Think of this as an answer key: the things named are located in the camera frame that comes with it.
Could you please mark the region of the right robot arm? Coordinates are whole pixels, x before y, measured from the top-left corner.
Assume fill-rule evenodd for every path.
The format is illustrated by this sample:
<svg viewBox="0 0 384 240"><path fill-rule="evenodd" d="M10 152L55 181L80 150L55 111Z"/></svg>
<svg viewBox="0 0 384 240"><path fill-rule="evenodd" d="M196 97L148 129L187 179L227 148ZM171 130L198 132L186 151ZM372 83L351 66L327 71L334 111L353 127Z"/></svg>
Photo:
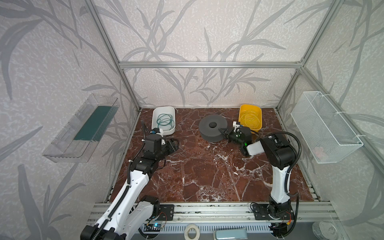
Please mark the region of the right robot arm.
<svg viewBox="0 0 384 240"><path fill-rule="evenodd" d="M281 131L253 141L254 131L237 122L232 128L219 128L219 132L229 143L237 144L244 156L253 157L264 153L272 166L273 187L269 204L266 207L251 204L251 210L273 220L280 220L285 214L290 214L291 198L299 195L290 192L290 177L301 156L300 140L292 133Z"/></svg>

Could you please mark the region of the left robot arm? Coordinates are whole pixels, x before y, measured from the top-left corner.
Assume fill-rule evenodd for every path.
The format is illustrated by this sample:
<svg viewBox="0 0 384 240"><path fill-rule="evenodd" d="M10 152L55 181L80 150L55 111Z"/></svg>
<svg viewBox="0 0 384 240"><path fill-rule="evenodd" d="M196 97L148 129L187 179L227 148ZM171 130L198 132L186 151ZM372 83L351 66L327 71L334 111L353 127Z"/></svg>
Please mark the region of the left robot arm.
<svg viewBox="0 0 384 240"><path fill-rule="evenodd" d="M138 197L159 168L159 162L179 149L179 141L159 134L149 134L131 160L126 182L118 195L93 226L85 226L82 240L129 240L141 225L160 214L159 199Z"/></svg>

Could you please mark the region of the white tape roll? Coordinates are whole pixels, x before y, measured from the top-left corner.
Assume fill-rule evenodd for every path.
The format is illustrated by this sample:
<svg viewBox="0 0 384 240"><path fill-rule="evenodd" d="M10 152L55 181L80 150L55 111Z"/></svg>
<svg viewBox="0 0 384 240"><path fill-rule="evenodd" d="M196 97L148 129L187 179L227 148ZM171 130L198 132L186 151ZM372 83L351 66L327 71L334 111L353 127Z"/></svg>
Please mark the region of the white tape roll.
<svg viewBox="0 0 384 240"><path fill-rule="evenodd" d="M196 224L188 224L184 230L185 240L199 240L201 236L200 228Z"/></svg>

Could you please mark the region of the clear wall shelf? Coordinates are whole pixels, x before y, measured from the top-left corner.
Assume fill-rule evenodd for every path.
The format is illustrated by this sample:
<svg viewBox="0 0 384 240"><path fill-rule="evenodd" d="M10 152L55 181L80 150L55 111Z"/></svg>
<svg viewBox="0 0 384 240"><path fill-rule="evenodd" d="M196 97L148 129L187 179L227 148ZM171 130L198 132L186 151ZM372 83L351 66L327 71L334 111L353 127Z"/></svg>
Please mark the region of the clear wall shelf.
<svg viewBox="0 0 384 240"><path fill-rule="evenodd" d="M43 156L54 163L87 163L120 107L117 97L91 94Z"/></svg>

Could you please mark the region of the white plastic bin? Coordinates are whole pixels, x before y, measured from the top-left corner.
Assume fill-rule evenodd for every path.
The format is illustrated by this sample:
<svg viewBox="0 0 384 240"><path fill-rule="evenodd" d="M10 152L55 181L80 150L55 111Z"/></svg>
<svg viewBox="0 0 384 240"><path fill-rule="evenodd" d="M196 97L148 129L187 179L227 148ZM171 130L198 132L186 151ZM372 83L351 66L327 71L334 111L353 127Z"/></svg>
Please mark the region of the white plastic bin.
<svg viewBox="0 0 384 240"><path fill-rule="evenodd" d="M176 110L171 106L158 107L153 111L152 127L161 128L164 136L172 135L176 130Z"/></svg>

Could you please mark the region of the yellow plastic bin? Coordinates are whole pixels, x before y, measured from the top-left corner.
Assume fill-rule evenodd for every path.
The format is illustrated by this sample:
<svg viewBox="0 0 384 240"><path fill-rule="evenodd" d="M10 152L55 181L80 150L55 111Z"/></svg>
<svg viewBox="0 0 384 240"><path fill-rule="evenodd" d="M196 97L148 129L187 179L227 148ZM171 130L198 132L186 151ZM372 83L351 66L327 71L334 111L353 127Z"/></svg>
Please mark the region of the yellow plastic bin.
<svg viewBox="0 0 384 240"><path fill-rule="evenodd" d="M258 132L262 128L262 109L254 105L241 105L238 122L243 126Z"/></svg>

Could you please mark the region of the grey perforated spool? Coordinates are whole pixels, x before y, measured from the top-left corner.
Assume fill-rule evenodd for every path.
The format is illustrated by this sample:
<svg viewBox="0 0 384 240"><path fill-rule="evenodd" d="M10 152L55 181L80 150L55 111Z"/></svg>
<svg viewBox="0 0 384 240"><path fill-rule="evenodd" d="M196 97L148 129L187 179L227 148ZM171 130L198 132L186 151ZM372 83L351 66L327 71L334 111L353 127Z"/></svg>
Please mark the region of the grey perforated spool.
<svg viewBox="0 0 384 240"><path fill-rule="evenodd" d="M227 127L228 122L221 115L208 115L199 122L201 137L210 143L222 141L225 137L220 132L220 129L226 129Z"/></svg>

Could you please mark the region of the light blue box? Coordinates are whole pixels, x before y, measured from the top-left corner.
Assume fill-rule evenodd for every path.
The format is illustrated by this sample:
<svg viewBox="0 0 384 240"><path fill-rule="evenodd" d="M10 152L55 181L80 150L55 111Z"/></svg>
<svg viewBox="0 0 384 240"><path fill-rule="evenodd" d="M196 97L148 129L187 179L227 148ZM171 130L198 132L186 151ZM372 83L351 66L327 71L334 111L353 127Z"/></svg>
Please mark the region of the light blue box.
<svg viewBox="0 0 384 240"><path fill-rule="evenodd" d="M215 240L247 240L246 229L231 229L214 231Z"/></svg>

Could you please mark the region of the aluminium mounting rail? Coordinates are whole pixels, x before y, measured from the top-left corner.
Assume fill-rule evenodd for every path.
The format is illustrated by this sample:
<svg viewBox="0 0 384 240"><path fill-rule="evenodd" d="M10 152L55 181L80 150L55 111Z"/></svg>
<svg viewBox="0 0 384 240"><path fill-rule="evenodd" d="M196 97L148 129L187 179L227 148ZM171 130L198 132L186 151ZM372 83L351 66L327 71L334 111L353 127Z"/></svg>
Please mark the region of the aluminium mounting rail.
<svg viewBox="0 0 384 240"><path fill-rule="evenodd" d="M250 203L246 202L199 202L172 203L173 219L164 218L170 223L251 223L255 222ZM298 222L337 222L339 217L330 202L300 202Z"/></svg>

